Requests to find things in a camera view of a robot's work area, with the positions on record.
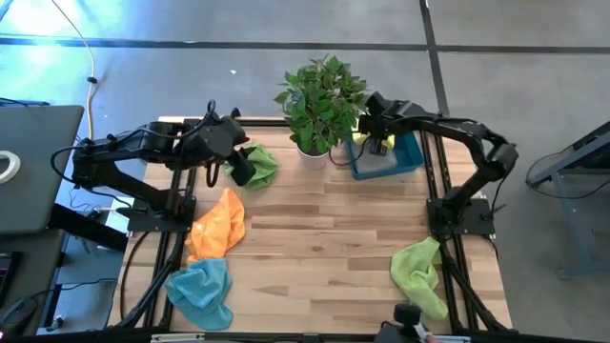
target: white flower pot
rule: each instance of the white flower pot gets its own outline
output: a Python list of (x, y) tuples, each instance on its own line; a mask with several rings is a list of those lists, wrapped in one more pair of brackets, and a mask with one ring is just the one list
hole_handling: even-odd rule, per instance
[(301, 165), (303, 168), (308, 170), (321, 170), (326, 166), (326, 160), (328, 159), (328, 152), (318, 155), (311, 156), (307, 153), (301, 151), (301, 149), (297, 146), (296, 149), (298, 153), (301, 155)]

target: cloth towel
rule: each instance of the cloth towel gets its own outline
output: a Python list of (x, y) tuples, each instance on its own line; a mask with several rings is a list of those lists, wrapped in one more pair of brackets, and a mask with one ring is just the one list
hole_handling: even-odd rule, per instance
[[(254, 149), (248, 154), (248, 161), (253, 163), (256, 173), (245, 187), (248, 190), (256, 191), (271, 185), (277, 175), (279, 163), (258, 143), (252, 144), (249, 149)], [(225, 164), (224, 171), (229, 175), (233, 171), (233, 167)]]
[(447, 306), (435, 294), (438, 284), (435, 265), (440, 264), (438, 242), (428, 237), (392, 256), (390, 275), (411, 302), (418, 305), (430, 318), (442, 320)]
[(184, 246), (187, 263), (204, 258), (222, 258), (246, 234), (244, 205), (232, 189), (222, 191), (220, 200), (193, 223)]
[(227, 329), (233, 313), (222, 302), (231, 287), (224, 258), (192, 263), (174, 272), (165, 283), (168, 297), (192, 323), (203, 330)]

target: blue cloth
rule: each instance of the blue cloth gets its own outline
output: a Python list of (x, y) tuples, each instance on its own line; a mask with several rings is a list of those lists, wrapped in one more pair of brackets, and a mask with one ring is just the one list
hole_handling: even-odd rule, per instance
[(165, 289), (173, 305), (203, 330), (227, 329), (233, 313), (222, 302), (231, 287), (224, 258), (192, 263), (170, 275)]

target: blue plastic bin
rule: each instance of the blue plastic bin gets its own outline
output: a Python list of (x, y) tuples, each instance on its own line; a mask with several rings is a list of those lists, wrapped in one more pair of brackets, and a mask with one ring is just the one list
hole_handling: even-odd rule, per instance
[[(347, 145), (348, 161), (352, 161), (356, 157), (352, 153), (354, 141), (351, 137), (347, 141)], [(396, 137), (395, 146), (393, 149), (389, 149), (388, 153), (393, 153), (396, 156), (397, 164), (395, 167), (382, 171), (358, 172), (357, 163), (352, 163), (352, 176), (354, 179), (365, 180), (403, 172), (412, 172), (423, 164), (421, 149), (417, 143), (416, 136), (412, 132)]]

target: orange cloth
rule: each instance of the orange cloth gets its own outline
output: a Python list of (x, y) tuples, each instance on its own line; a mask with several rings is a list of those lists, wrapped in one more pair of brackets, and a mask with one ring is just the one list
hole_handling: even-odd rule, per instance
[(184, 243), (190, 254), (187, 263), (224, 257), (244, 234), (244, 206), (234, 190), (226, 189), (218, 203), (193, 223)]

